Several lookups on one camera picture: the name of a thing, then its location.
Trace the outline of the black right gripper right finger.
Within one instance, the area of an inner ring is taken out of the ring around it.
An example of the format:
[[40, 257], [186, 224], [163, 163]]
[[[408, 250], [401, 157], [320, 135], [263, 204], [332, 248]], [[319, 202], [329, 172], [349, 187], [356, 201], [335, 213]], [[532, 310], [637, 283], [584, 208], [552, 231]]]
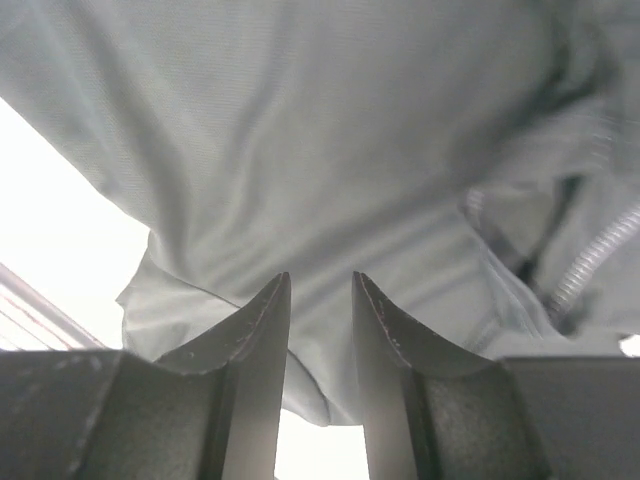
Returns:
[[353, 340], [373, 479], [635, 479], [633, 358], [492, 361], [451, 343], [366, 275]]

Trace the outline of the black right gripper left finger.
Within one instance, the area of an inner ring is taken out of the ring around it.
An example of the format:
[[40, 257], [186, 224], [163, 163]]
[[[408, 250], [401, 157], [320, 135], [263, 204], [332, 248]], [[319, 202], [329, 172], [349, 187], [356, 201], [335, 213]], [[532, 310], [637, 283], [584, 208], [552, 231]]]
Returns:
[[5, 479], [270, 479], [291, 281], [149, 362], [123, 350], [1, 357]]

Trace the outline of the dark grey t shirt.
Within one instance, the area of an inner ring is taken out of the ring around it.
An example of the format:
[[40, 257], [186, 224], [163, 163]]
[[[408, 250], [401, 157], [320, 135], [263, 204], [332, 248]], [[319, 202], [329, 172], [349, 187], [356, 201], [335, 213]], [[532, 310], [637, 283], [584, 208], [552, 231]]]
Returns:
[[149, 230], [127, 349], [290, 274], [314, 424], [361, 421], [357, 271], [488, 358], [639, 331], [635, 1], [5, 1], [1, 95]]

